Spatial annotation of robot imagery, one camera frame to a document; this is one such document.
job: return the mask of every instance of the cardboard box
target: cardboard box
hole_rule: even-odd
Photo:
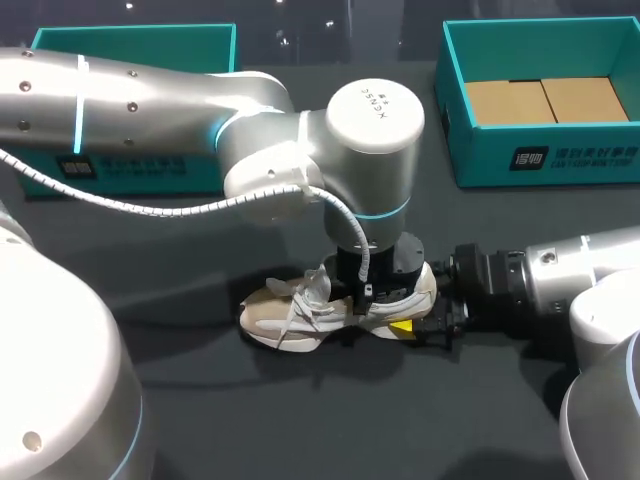
[[[32,44],[73,54],[169,68],[191,73],[227,73],[238,69],[236,26],[150,25],[41,28]],[[214,158],[114,157],[73,152],[7,148],[37,170],[81,190],[100,195],[218,194],[223,189]],[[92,175],[65,175],[64,168],[89,168]],[[57,195],[19,175],[29,197]]]
[[[461,187],[640,182],[634,17],[445,22],[435,90]]]

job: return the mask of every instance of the shoelace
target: shoelace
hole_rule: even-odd
[[[280,329],[277,348],[280,348],[296,316],[307,320],[314,330],[319,332],[316,314],[326,315],[333,312],[333,307],[327,305],[331,295],[331,281],[323,265],[318,270],[307,270],[302,282],[295,286],[277,278],[267,278],[266,283],[267,288],[277,297],[291,297],[291,307]]]

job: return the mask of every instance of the white cable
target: white cable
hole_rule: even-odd
[[[117,210],[125,213],[135,213],[138,215],[146,215],[150,217],[187,217],[191,215],[199,215],[202,213],[215,212],[217,210],[223,210],[229,207],[235,207],[237,205],[241,205],[243,203],[254,202],[258,200],[262,200],[266,197],[273,197],[277,195],[289,195],[292,193],[303,193],[304,190],[298,185],[285,185],[282,187],[273,187],[267,188],[265,190],[261,190],[258,192],[251,193],[249,195],[241,195],[239,197],[227,198],[226,200],[220,200],[218,202],[207,203],[205,205],[199,205],[196,207],[186,207],[186,208],[154,208],[154,207],[145,207],[142,205],[134,205],[132,203],[119,202],[117,200],[111,200],[108,198],[100,197],[98,195],[93,195],[92,193],[83,192],[82,190],[78,190],[77,188],[70,187],[65,185],[58,180],[55,180],[47,175],[44,175],[37,170],[31,168],[26,163],[18,160],[13,155],[5,152],[0,149],[0,157],[2,162],[10,165],[11,167],[18,170],[23,175],[26,175],[31,180],[41,183],[56,192],[62,193],[69,197],[77,198],[78,200],[83,200],[88,203],[92,203],[94,205],[99,205],[101,207],[105,207],[111,210]],[[358,277],[363,283],[367,282],[367,278],[369,276],[369,263],[371,261],[371,253],[369,251],[369,242],[367,241],[367,236],[360,226],[358,219],[353,215],[349,207],[347,207],[342,200],[340,200],[335,195],[327,192],[326,190],[322,190],[317,187],[309,187],[311,193],[318,198],[323,199],[327,203],[333,205],[337,208],[342,215],[347,219],[351,228],[355,232],[358,238],[358,244],[360,246],[360,252],[362,254],[362,261],[360,263],[360,270],[358,272]]]

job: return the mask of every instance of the white sneaker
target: white sneaker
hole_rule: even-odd
[[[366,316],[358,317],[352,314],[351,297],[329,302],[331,280],[321,265],[306,272],[304,279],[267,279],[266,287],[242,302],[240,326],[254,340],[288,352],[315,350],[332,332],[353,325],[381,338],[413,339],[411,333],[390,325],[427,315],[436,292],[436,279],[425,263],[413,294],[394,303],[374,303]]]

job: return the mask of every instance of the cable clip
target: cable clip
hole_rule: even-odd
[[[304,195],[304,199],[307,203],[313,203],[318,201],[316,196],[311,191],[311,185],[309,185],[309,176],[307,172],[302,169],[301,165],[297,165],[291,169],[295,184],[300,187]]]
[[[359,284],[353,295],[353,314],[357,316],[368,315],[374,300],[373,285],[370,283]]]

